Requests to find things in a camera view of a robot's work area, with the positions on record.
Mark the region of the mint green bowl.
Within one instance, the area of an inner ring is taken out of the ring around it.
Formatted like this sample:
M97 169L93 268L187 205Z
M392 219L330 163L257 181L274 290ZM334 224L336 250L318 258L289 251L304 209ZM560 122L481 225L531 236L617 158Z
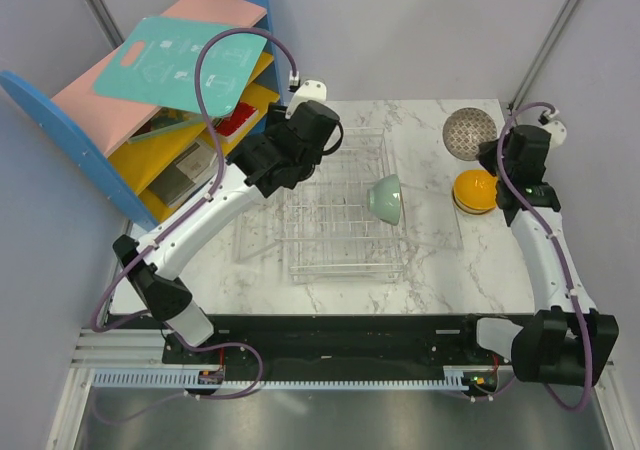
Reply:
M380 221L392 226L400 223L402 190L397 174L378 180L367 190L367 209Z

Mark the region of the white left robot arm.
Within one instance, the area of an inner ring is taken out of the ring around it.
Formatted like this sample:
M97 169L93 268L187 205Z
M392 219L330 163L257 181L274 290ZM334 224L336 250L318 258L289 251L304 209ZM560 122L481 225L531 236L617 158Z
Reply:
M265 130L244 137L184 207L140 239L123 235L113 244L123 267L118 278L128 281L146 313L176 333L198 363L215 359L220 341L181 281L182 270L237 216L281 188L295 188L335 151L327 143L342 126L325 104L326 85L307 80L293 91L288 105L269 108Z

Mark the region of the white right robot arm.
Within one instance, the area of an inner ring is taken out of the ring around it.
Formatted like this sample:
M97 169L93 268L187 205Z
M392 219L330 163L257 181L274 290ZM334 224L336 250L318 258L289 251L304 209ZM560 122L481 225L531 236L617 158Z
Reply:
M594 386L619 335L614 316L600 313L587 294L563 232L561 205L545 182L546 158L562 145L559 121L517 125L504 142L480 145L478 160L496 176L496 202L524 256L535 313L521 324L480 317L458 338L467 362L492 353L507 358L523 382Z

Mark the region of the purple scale pattern bowl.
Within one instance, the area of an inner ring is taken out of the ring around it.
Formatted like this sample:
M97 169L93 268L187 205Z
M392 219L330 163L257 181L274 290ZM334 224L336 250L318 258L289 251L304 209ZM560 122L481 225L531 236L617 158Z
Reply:
M479 146L497 138L494 120L483 110L465 107L454 111L445 121L442 131L447 151L462 161L477 159Z

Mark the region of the orange yellow bowl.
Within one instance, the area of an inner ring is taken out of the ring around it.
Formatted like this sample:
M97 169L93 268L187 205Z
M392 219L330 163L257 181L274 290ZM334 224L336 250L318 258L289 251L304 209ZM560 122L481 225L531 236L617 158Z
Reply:
M496 208L497 178L486 170L466 170L459 174L452 187L453 201L476 208Z

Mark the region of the cream bowl with bird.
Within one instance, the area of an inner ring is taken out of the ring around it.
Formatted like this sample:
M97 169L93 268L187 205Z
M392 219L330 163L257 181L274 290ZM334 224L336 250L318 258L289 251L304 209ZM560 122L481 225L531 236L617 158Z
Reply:
M465 205L459 203L458 201L455 201L454 205L461 212L463 212L463 213L465 213L467 215L474 215L474 216L486 215L486 214L489 214L490 212L492 212L494 210L494 207L490 207L488 209L483 209L483 208L476 209L476 208L465 206Z

